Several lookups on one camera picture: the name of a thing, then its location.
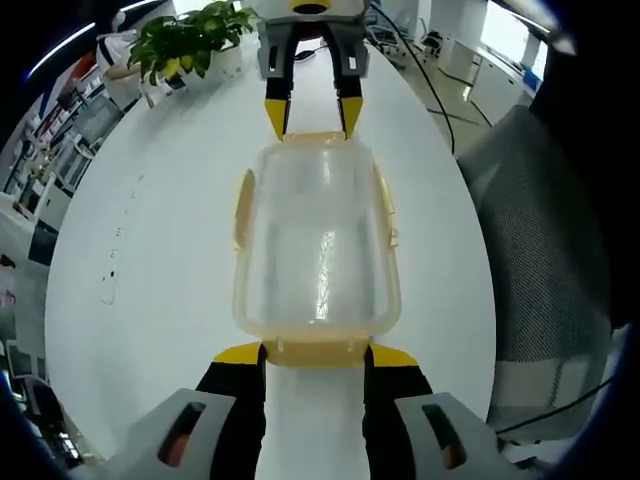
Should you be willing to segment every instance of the window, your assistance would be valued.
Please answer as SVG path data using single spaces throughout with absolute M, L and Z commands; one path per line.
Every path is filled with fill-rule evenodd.
M 508 10 L 493 2 L 487 5 L 480 41 L 495 53 L 519 64 L 529 37 L 527 27 Z
M 544 67 L 547 64 L 547 51 L 549 48 L 547 44 L 544 42 L 540 42 L 540 48 L 538 49 L 538 55 L 536 55 L 536 59 L 533 62 L 533 67 L 531 67 L 531 71 L 533 74 L 538 77 L 540 80 L 544 78 Z

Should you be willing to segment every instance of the black cable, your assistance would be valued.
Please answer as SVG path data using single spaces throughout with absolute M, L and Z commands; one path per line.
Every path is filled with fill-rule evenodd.
M 435 108 L 427 108 L 427 110 L 429 110 L 429 112 L 431 113 L 435 113 L 436 115 L 444 115 L 444 113 L 442 113 L 440 110 L 437 110 Z M 461 122 L 469 123 L 471 125 L 480 126 L 478 122 L 474 122 L 473 120 L 469 120 L 468 118 L 461 117 L 460 115 L 454 115 L 453 113 L 450 113 L 449 117 L 455 120 L 460 120 Z
M 587 393 L 585 393 L 581 397 L 577 398 L 576 400 L 574 400 L 571 403 L 566 404 L 563 407 L 556 408 L 555 410 L 552 410 L 549 413 L 545 413 L 544 415 L 538 415 L 537 417 L 530 418 L 529 420 L 525 420 L 524 422 L 516 423 L 515 425 L 513 425 L 511 427 L 507 427 L 507 428 L 503 428 L 502 430 L 498 430 L 498 431 L 496 431 L 496 435 L 502 435 L 503 433 L 511 432 L 512 430 L 517 430 L 518 428 L 522 428 L 522 427 L 525 427 L 527 425 L 531 425 L 532 423 L 539 422 L 540 420 L 545 420 L 545 419 L 547 419 L 549 417 L 553 417 L 554 415 L 558 415 L 559 413 L 562 413 L 562 412 L 564 412 L 566 410 L 569 410 L 570 408 L 573 408 L 576 405 L 578 405 L 579 403 L 584 402 L 589 397 L 592 397 L 593 395 L 598 393 L 600 390 L 602 390 L 604 387 L 609 385 L 611 383 L 611 379 L 612 378 L 613 377 L 609 377 L 608 380 L 605 380 L 604 382 L 602 382 L 597 387 L 589 390 Z
M 415 60 L 416 65 L 418 65 L 418 68 L 420 69 L 420 72 L 422 72 L 422 76 L 424 77 L 424 79 L 429 84 L 429 88 L 431 88 L 431 91 L 433 92 L 433 96 L 436 97 L 436 101 L 438 102 L 438 105 L 440 106 L 440 110 L 442 110 L 442 114 L 444 116 L 444 119 L 447 122 L 447 127 L 449 128 L 449 133 L 451 134 L 451 154 L 452 155 L 455 154 L 456 137 L 453 134 L 453 127 L 451 126 L 451 121 L 449 120 L 449 115 L 447 114 L 447 111 L 445 110 L 444 105 L 440 101 L 440 97 L 438 96 L 438 93 L 436 92 L 436 89 L 434 88 L 433 84 L 431 83 L 431 80 L 429 79 L 429 76 L 427 75 L 427 72 L 424 71 L 424 68 L 422 67 L 422 64 L 420 63 L 420 60 L 418 60 L 418 57 L 416 56 L 415 52 L 413 51 L 413 49 L 409 45 L 409 42 L 407 42 L 407 39 L 404 38 L 404 34 L 400 30 L 400 28 L 394 23 L 394 21 L 391 20 L 391 18 L 389 18 L 389 16 L 386 13 L 384 13 L 382 11 L 382 9 L 378 5 L 376 5 L 375 3 L 371 4 L 371 8 L 373 8 L 376 12 L 378 12 L 380 15 L 382 15 L 387 22 L 389 22 L 389 25 L 391 25 L 391 27 L 394 29 L 394 31 L 398 34 L 398 36 L 400 37 L 400 40 L 402 40 L 402 42 L 404 43 L 404 46 L 407 47 L 407 50 L 409 50 L 409 53 L 411 54 L 411 56 Z

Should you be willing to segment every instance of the ceiling light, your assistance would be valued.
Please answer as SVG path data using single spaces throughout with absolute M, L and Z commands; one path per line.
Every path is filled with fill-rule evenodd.
M 509 13 L 510 13 L 511 15 L 513 15 L 514 17 L 516 17 L 516 18 L 518 18 L 518 19 L 522 20 L 524 23 L 528 23 L 528 24 L 529 24 L 529 25 L 531 25 L 532 27 L 535 27 L 535 28 L 537 28 L 538 30 L 540 30 L 540 31 L 542 31 L 542 32 L 544 32 L 544 33 L 547 33 L 547 34 L 549 33 L 549 29 L 548 29 L 548 28 L 543 27 L 543 26 L 542 26 L 542 25 L 540 25 L 539 23 L 536 23 L 536 22 L 534 22 L 533 20 L 530 20 L 530 19 L 528 19 L 527 17 L 525 17 L 525 16 L 523 16 L 523 15 L 520 15 L 519 13 L 511 12 L 511 11 L 509 11 Z
M 123 12 L 128 12 L 130 10 L 135 10 L 136 8 L 143 7 L 144 5 L 148 5 L 150 3 L 157 3 L 159 1 L 160 0 L 142 0 L 141 2 L 136 2 L 136 3 L 133 3 L 133 4 L 128 5 L 126 7 L 123 7 L 121 10 Z M 36 63 L 34 65 L 34 67 L 29 71 L 29 73 L 27 73 L 26 80 L 28 80 L 36 70 L 38 70 L 42 65 L 44 65 L 44 63 L 47 60 L 49 60 L 56 53 L 58 53 L 64 47 L 66 47 L 71 42 L 73 42 L 76 38 L 78 38 L 81 35 L 84 35 L 85 33 L 87 33 L 89 30 L 91 30 L 95 26 L 96 26 L 95 23 L 90 23 L 89 25 L 86 25 L 86 26 L 82 27 L 80 30 L 78 30 L 77 32 L 71 34 L 70 36 L 65 38 L 63 41 L 61 41 L 58 45 L 53 47 L 44 57 L 42 57 L 42 59 L 38 63 Z

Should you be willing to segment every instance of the gray mesh chair back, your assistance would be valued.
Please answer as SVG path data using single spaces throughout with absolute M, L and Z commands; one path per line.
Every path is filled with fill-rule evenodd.
M 493 278 L 496 430 L 566 405 L 601 381 L 611 339 L 610 278 L 586 189 L 525 107 L 459 159 Z M 593 401 L 505 435 L 576 434 Z

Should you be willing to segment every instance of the transparent plastic box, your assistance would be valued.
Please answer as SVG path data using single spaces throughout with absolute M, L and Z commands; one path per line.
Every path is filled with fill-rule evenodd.
M 400 314 L 393 205 L 371 151 L 290 136 L 247 172 L 236 212 L 233 311 L 263 340 L 336 342 Z

